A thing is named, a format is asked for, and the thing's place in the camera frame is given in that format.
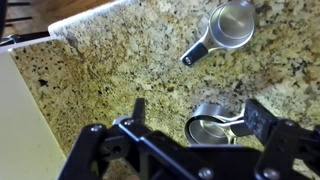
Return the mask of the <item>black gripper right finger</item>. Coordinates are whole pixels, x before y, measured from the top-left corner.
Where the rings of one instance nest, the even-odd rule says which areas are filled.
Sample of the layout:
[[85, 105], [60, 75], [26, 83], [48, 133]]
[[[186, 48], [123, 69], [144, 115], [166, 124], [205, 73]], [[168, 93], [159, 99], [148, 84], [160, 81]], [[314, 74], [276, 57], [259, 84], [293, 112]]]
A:
[[270, 134], [271, 126], [278, 119], [258, 100], [248, 99], [245, 103], [244, 121], [257, 138], [267, 138]]

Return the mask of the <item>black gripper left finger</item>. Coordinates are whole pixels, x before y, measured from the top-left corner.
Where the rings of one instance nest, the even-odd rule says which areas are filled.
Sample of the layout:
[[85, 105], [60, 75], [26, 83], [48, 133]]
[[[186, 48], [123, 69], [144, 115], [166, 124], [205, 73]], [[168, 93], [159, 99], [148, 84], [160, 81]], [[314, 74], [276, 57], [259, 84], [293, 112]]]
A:
[[137, 98], [134, 104], [134, 109], [132, 112], [132, 118], [138, 122], [143, 124], [145, 122], [145, 99]]

